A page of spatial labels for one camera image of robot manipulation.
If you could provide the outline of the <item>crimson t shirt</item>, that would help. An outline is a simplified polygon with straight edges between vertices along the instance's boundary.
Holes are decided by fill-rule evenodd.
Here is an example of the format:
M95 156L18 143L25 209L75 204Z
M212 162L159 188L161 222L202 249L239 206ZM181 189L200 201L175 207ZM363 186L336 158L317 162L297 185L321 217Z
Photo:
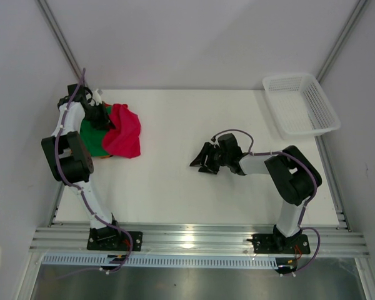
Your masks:
M103 149L110 155L136 158L141 155L141 123L127 104L113 104L109 114L112 128L102 139Z

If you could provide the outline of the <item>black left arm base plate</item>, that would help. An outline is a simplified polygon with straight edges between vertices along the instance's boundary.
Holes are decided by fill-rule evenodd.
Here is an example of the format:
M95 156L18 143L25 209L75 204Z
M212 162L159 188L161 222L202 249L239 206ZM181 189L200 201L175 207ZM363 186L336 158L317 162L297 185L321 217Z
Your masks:
M143 243L143 232L129 231L132 238L132 251L139 252ZM125 233L114 230L99 232L92 229L89 232L87 250L90 251L129 251L131 247L130 239Z

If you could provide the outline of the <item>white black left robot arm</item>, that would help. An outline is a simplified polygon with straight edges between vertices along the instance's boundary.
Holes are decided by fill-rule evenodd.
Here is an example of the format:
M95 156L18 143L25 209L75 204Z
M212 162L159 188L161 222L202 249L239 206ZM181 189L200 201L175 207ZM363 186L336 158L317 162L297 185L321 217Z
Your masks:
M57 104L54 132L41 140L42 150L55 180L68 186L83 205L90 222L89 242L115 250L122 245L123 234L95 191L90 179L93 159L81 137L83 121L99 131L110 129L112 123L105 105L84 84L71 84L67 90Z

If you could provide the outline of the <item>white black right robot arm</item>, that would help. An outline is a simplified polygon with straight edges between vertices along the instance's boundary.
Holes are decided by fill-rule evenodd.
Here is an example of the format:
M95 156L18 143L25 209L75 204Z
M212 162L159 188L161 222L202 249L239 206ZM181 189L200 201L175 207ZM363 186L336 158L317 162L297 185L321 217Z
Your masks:
M299 244L306 208L322 184L322 178L296 146L274 152L244 152L234 134L218 134L204 143L190 166L198 168L200 173L213 175L221 167L239 176L268 174L282 197L282 209L272 234L265 235L270 241L261 241L259 235L253 235L251 242L263 246L267 253L284 253Z

